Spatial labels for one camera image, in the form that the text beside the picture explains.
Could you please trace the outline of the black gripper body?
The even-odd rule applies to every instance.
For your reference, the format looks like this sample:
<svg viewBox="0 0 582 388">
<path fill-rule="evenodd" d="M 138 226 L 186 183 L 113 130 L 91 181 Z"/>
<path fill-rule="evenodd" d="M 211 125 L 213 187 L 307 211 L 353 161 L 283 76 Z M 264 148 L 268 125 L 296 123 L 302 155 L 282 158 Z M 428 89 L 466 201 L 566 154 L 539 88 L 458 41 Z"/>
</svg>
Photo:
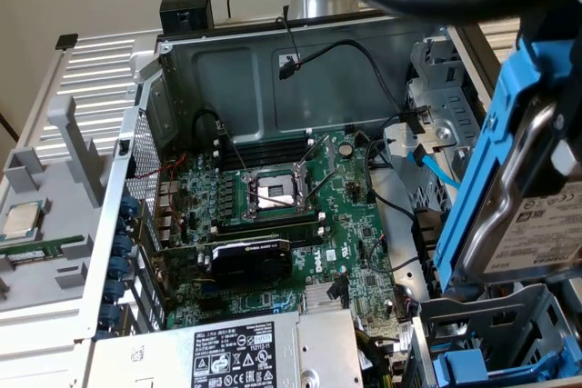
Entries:
<svg viewBox="0 0 582 388">
<path fill-rule="evenodd" d="M 568 0 L 568 39 L 576 50 L 581 46 L 581 0 Z"/>
</svg>

